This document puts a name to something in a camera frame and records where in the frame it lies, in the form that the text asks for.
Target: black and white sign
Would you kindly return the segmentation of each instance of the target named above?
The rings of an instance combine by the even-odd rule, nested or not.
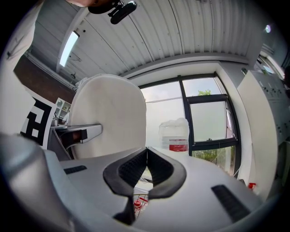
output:
[[[29,89],[26,90],[35,99],[35,104],[22,126],[21,134],[37,142],[43,149],[47,149],[49,128],[56,105],[35,92]]]

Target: white chair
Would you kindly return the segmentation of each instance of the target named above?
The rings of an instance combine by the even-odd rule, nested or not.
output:
[[[83,82],[70,110],[68,126],[101,124],[92,140],[72,147],[75,159],[145,147],[146,103],[141,90],[125,78],[99,74]]]

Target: red label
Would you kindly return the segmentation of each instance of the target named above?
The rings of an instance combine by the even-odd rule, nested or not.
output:
[[[171,151],[188,151],[187,145],[169,145],[169,150]]]

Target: white cabinet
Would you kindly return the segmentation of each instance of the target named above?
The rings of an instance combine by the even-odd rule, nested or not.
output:
[[[250,124],[255,192],[266,200],[276,173],[278,145],[290,136],[290,101],[276,75],[248,71],[237,88]]]
[[[56,110],[55,110],[56,117],[63,119],[63,117],[67,113],[69,113],[71,109],[71,104],[61,98],[58,98],[55,104],[56,104]]]

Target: black device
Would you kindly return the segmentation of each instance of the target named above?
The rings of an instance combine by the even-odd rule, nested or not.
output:
[[[137,4],[134,1],[130,1],[126,5],[123,1],[109,1],[99,7],[88,7],[92,14],[103,14],[113,8],[115,9],[108,13],[108,15],[111,17],[112,24],[118,24],[122,19],[136,10]]]

